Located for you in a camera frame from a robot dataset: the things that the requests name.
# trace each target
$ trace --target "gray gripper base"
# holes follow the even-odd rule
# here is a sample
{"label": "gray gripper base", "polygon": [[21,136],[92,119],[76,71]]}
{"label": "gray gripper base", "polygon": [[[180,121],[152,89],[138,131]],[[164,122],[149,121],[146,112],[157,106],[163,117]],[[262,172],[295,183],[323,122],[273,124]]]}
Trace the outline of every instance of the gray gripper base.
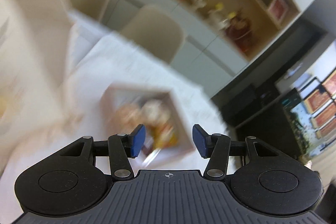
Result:
{"label": "gray gripper base", "polygon": [[116,182],[95,207],[69,217],[27,213],[18,224],[318,224],[313,212],[294,217],[270,217],[240,205],[222,182],[202,178],[197,171],[144,170],[130,181]]}

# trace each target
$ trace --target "white tablecloth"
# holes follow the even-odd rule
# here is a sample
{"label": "white tablecloth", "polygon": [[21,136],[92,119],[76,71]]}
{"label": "white tablecloth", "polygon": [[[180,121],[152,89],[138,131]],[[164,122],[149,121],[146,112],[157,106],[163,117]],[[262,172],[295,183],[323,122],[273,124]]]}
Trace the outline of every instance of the white tablecloth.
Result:
{"label": "white tablecloth", "polygon": [[[172,90],[190,137],[195,123],[199,123],[209,133],[226,134],[220,113],[200,86],[188,81],[118,33],[108,34],[110,30],[79,13],[73,13],[73,17],[78,23],[80,35],[76,43],[71,45],[69,53],[71,73],[68,84],[73,89],[77,111],[83,114],[83,119],[78,129],[71,134],[47,132],[31,136],[22,140],[14,150],[0,179],[1,224],[13,222],[22,213],[14,193],[14,183],[21,172],[84,135],[93,136],[95,141],[107,139],[98,103],[111,83]],[[195,151],[159,169],[199,169],[203,172],[207,162]],[[97,158],[96,166],[104,173],[110,173],[108,157]],[[234,164],[230,161],[228,174],[234,171]]]}

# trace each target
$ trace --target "metal screw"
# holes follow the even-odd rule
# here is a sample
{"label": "metal screw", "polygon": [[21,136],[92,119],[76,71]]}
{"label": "metal screw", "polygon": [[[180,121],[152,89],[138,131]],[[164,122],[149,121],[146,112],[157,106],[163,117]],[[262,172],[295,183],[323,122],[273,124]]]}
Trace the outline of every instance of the metal screw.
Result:
{"label": "metal screw", "polygon": [[213,178],[219,178],[224,175],[223,171],[219,169],[210,169],[207,171],[207,174]]}
{"label": "metal screw", "polygon": [[116,177],[120,177],[120,178],[126,178],[131,174],[131,172],[129,170],[126,169],[119,169],[116,172],[114,172],[114,175]]}

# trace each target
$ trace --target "open box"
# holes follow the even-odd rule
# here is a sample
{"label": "open box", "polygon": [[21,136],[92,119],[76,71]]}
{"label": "open box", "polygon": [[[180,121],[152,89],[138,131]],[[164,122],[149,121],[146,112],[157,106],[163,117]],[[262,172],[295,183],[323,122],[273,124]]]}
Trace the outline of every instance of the open box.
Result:
{"label": "open box", "polygon": [[[137,103],[140,107],[150,99],[161,100],[163,104],[171,112],[171,121],[173,123],[175,132],[178,137],[178,144],[176,146],[162,149],[155,159],[146,168],[154,168],[156,166],[179,160],[186,154],[195,150],[195,147],[190,140],[184,123],[181,119],[176,104],[174,103],[173,95],[170,91],[148,89],[144,87],[130,87],[121,85],[111,85],[107,88],[100,100],[100,106],[103,114],[105,128],[108,135],[115,135],[123,133],[118,119],[116,119],[116,110],[127,103]],[[149,136],[146,136],[145,143],[148,141]],[[145,167],[143,162],[146,159],[144,153],[145,148],[140,152],[139,156],[134,160],[137,167]]]}

